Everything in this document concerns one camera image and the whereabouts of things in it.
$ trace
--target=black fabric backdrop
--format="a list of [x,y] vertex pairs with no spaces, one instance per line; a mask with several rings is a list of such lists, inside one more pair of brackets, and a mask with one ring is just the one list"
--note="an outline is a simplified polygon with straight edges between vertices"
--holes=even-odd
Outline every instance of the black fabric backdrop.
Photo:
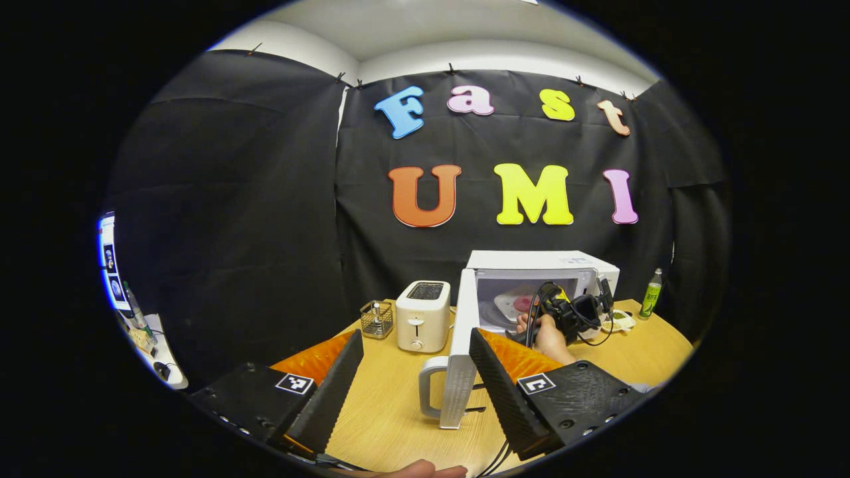
[[105,204],[118,264],[143,312],[160,314],[190,390],[353,320],[334,224],[343,87],[274,55],[207,52],[122,144]]
[[[490,116],[456,113],[446,106],[451,89],[476,85],[490,92],[496,108]],[[424,125],[393,139],[392,126],[374,105],[411,85],[424,90],[417,99]],[[575,109],[572,121],[556,121],[541,109],[544,88],[564,91]],[[622,110],[631,135],[620,136],[597,107],[610,100]],[[638,105],[647,103],[644,108]],[[666,274],[663,316],[695,339],[713,310],[700,308],[719,298],[728,251],[728,210],[717,191],[705,188],[723,181],[719,156],[710,137],[681,127],[685,109],[664,83],[638,101],[563,78],[511,71],[460,71],[409,75],[351,89],[337,145],[338,224],[343,275],[350,304],[395,298],[418,279],[452,285],[452,303],[462,268],[474,249],[577,249],[620,267],[616,299],[642,300],[656,267]],[[536,183],[546,165],[569,171],[566,179],[572,225],[499,225],[502,180],[493,172],[500,163],[521,165]],[[455,164],[456,211],[447,223],[411,228],[392,210],[393,184],[388,172],[415,166],[418,206],[437,204],[437,179],[431,168]],[[614,199],[605,169],[626,170],[636,224],[615,224]],[[677,261],[671,268],[672,244]],[[696,304],[689,304],[694,297]]]

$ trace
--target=white handle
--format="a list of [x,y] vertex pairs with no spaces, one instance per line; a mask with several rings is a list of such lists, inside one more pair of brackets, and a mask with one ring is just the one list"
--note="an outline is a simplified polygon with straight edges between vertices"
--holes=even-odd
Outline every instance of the white handle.
[[449,369],[449,356],[431,357],[419,371],[419,408],[431,418],[439,418],[439,409],[431,407],[431,375]]

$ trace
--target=white microwave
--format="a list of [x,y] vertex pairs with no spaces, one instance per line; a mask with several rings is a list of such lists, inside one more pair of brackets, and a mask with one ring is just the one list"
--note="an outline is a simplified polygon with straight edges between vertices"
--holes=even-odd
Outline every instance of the white microwave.
[[430,387],[420,375],[422,412],[435,418],[439,412],[442,429],[460,428],[476,375],[469,356],[470,333],[475,327],[496,333],[513,331],[515,316],[511,315],[516,310],[510,310],[509,303],[514,296],[527,290],[534,293],[546,281],[555,282],[571,299],[583,293],[599,295],[597,279],[602,278],[608,279],[614,294],[619,277],[618,267],[580,251],[472,251],[461,272],[450,354],[447,360],[429,360],[428,375],[436,371],[434,365],[440,359],[446,371],[442,408],[430,407]]

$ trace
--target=letter f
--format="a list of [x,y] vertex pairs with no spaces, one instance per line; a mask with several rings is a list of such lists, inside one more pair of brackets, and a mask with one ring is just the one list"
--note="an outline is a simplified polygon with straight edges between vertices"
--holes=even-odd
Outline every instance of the letter f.
[[422,88],[411,86],[375,104],[375,110],[383,111],[389,122],[393,124],[393,138],[404,138],[425,124],[425,120],[411,116],[411,113],[421,115],[424,111],[419,100],[410,98],[405,103],[401,102],[410,96],[422,96],[424,93]]

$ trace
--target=computer screen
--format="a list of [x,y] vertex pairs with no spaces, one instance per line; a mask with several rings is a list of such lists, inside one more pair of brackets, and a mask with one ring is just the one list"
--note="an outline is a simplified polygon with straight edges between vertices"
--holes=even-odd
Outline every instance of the computer screen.
[[124,291],[124,282],[118,272],[118,261],[115,250],[115,212],[110,211],[100,218],[98,223],[98,250],[100,269],[104,278],[106,296],[112,307],[123,315],[131,317],[133,309]]

